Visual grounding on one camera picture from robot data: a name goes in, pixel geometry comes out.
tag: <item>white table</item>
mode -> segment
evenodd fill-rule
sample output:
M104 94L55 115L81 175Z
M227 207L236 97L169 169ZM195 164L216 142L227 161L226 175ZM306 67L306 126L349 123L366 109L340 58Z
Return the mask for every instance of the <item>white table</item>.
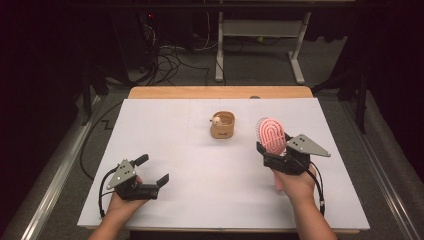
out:
M227 140L209 135L209 119L221 110L236 117L234 136ZM128 229L295 231L288 198L275 191L272 172L255 148L255 125L262 117L280 120L291 136L304 133L331 153L330 158L311 157L323 175L330 226L343 232L369 229L314 98L125 100L78 225L100 224L97 197L106 172L125 158L147 153L150 160L136 168L144 182L154 183L167 173L170 181L157 200L135 214ZM104 209L109 198L103 198Z

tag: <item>human hand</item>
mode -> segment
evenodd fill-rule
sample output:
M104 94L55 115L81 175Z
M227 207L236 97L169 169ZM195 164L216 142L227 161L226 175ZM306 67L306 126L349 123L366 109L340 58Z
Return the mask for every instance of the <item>human hand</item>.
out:
M91 234L89 240L116 239L119 231L132 218L134 213L148 201L148 199L122 200L116 192L112 193L106 215L100 226Z
M139 176L137 176L137 182L142 183ZM114 192L110 199L106 216L113 215L114 221L123 226L131 219L134 213L148 201L148 199L133 201L122 200L119 195Z
M312 165L309 171L316 175ZM280 180L282 188L290 198L291 203L300 204L304 201L314 201L315 182L308 173L303 172L300 175L287 175L285 173L273 170L274 176Z

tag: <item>dark background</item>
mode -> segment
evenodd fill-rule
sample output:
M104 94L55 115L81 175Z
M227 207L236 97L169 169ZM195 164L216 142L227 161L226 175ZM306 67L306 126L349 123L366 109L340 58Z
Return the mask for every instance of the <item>dark background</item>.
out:
M312 14L305 38L314 41L324 36L332 41L349 36L333 75L368 60L362 70L368 76L369 90L423 179L424 97L419 83L424 79L424 34L420 26L424 19L414 4L401 4L397 11L359 15ZM266 18L286 19L299 14L269 14ZM258 12L248 16L265 15ZM5 108L0 166L2 179L7 179L1 181L1 189L7 194L2 194L0 234L81 111L74 102L82 92L84 73L88 72L90 84L105 94L104 77L131 84L127 70L151 64L151 49L137 31L135 17L69 12L64 1L0 2L1 96ZM204 14L155 13L154 17L151 20L161 38L186 48L192 47L193 32L207 35ZM210 17L211 37L216 39L217 14ZM232 17L246 18L246 13ZM138 51L140 58L130 59L125 51ZM355 76L331 87L355 89Z

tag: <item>cable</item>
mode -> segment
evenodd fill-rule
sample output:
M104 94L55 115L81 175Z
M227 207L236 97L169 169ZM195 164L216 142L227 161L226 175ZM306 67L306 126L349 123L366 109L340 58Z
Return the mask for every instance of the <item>cable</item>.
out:
M109 177L109 175L111 175L112 173L114 173L114 172L116 172L116 169L118 169L118 167L119 166L116 166L114 169L112 169L112 170L110 170L108 173L106 173L106 175L103 177L103 179L102 179L102 183L100 184L100 189L99 189L99 201L98 201L98 204L99 204L99 211L100 211L100 216L102 217L102 218L104 218L104 216L106 215L105 214L105 211L103 210L103 203L102 203L102 197L104 196L103 195L103 186L104 186L104 184L105 184L105 181L106 181L106 179L107 179L107 177Z
M153 62L151 68L149 68L149 71L144 76L142 76L139 79L135 80L135 82L137 84L142 83L142 82L145 82L145 81L147 81L147 80L155 77L156 74L157 74L157 72L158 72L158 66L156 65L156 62Z
M96 123L94 123L94 125L93 125L93 127L91 127L91 129L90 129L90 131L88 132L88 134L87 134L87 137L85 137L85 139L84 139L84 142L83 142L83 144L82 144L82 148L81 148L81 152L80 152L80 157L79 157L79 162L80 162L80 167L81 167L81 170L82 170L82 172L89 178L89 179L91 179L92 181L94 180L94 177L92 177L86 170L85 170L85 168L84 168L84 165L83 165L83 154L84 154L84 149L85 149L85 146L87 145L87 141L88 141L88 139L90 138L90 136L91 136L91 133L93 132L93 130L94 130L94 128L96 128L96 126L97 126L97 124L99 124L99 122L101 121L101 120L103 120L103 118L106 116L106 114L108 114L108 113L110 113L114 108L116 108L117 106L119 106L119 105L121 105L123 103L123 101L121 101L121 102L119 102L119 103L117 103L116 105L114 105L113 107L111 107L109 110L107 110L97 121L96 121Z
M210 40L210 35L211 35L211 24L210 24L210 18L209 18L209 12L206 12L206 18L207 18L207 23L208 23L208 38L206 39L206 43L205 46L203 46L203 48L200 49L195 49L197 51L201 51L201 50L205 50L207 49L206 47L209 44L209 40Z
M162 57L162 58L165 58L167 61L165 61L165 62L162 62L162 63L160 63L160 64L164 64L164 63L169 63L170 65L171 65L171 69L168 69L168 71L174 71L175 70L175 72L171 75L171 76L169 76L169 73L167 74L167 75L164 75L164 74L162 74L162 76L164 76L161 80L158 80L158 81L156 81L155 83L153 83L152 85L156 85L156 84L159 84L159 83L161 83L161 82L163 82L163 81L168 81L168 82L170 82L169 81L169 79L171 79L172 77L174 77L177 73L178 73L178 69L179 69L179 67L181 66L181 65L183 65L183 66L185 66L185 67L189 67L189 68L193 68L193 69L199 69L199 70L206 70L206 74L205 74L205 85L207 85L207 77L208 77L208 74L209 74L209 70L210 70L210 68L208 68L208 67L195 67L195 66L192 66L192 65L189 65L189 64L187 64L187 63L184 63L179 57L178 57L178 51L177 51L177 48L179 48L179 47L177 47L177 46L172 46L172 47L170 47L170 46L168 46L168 45L164 45L164 46L161 46L160 47L160 49L161 50L166 50L166 49L169 49L169 50L171 50L171 52L170 53L167 53L167 54L164 54L164 55L159 55L160 57Z
M150 27L147 24L143 24L143 27L146 27L152 33L152 47L155 46L155 43L156 43L156 33L155 33L155 30L153 30L153 28ZM147 41L149 40L149 38L150 38L150 33L148 33L148 35L146 37Z
M157 85L157 84L159 84L159 83L161 83L161 82L164 82L164 81L167 81L167 82L169 82L171 85L174 85L175 86L175 84L174 83L172 83L171 81L169 81L169 79L171 79L172 77L174 77L176 74L177 74L177 72L178 72L178 66L179 66L179 64L177 64L177 63L175 63L175 62L172 62L167 56L164 56L164 55L158 55L159 57L163 57L163 58L165 58L165 59L167 59L168 61L168 63L169 63L169 65L170 65L170 69L169 70L167 70L168 72L164 75L162 72L161 72L161 70L159 69L159 73L161 73L162 74L162 79L160 79L160 80L157 80L156 82L154 82L154 83L152 83L152 85ZM175 72L170 76L170 77L168 77L168 75L172 72L172 71L174 71L175 70Z
M218 67L221 69L222 71L222 80L224 82L224 86L227 86L227 79L225 77L225 73L224 73L224 69L221 67L221 65L219 64L218 60L215 60L216 64L218 65Z
M202 48L202 49L194 49L195 51L203 51L203 50L209 50L209 49L213 49L216 46L218 46L218 42L216 42L214 45L207 47L207 48Z
M322 177L321 177L321 173L319 172L318 168L316 167L316 165L312 163L312 165L315 167L315 169L318 172L318 175L321 179L321 185L318 182L318 179L315 177L315 175L309 171L308 168L306 168L305 166L302 165L302 163L299 162L299 160L297 160L296 158L293 158L300 166L302 166L305 169L305 172L311 176L311 178L314 180L315 185L317 185L317 190L318 190L318 195L319 195L319 211L321 212L321 214L324 216L325 213L325 200L324 200L324 189L323 189L323 185L322 185Z
M103 194L102 194L102 197L103 197L103 196L105 196L105 195L108 195L108 194L114 193L114 192L115 192L115 191L110 191L110 192L107 192L107 193L103 193Z

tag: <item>pink object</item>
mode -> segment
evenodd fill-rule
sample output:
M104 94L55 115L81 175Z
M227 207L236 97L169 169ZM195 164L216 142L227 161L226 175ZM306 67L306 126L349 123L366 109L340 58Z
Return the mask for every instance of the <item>pink object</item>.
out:
M286 149L286 138L283 125L272 118L262 118L257 124L257 137L267 152L281 155ZM274 173L275 188L283 190L283 185Z

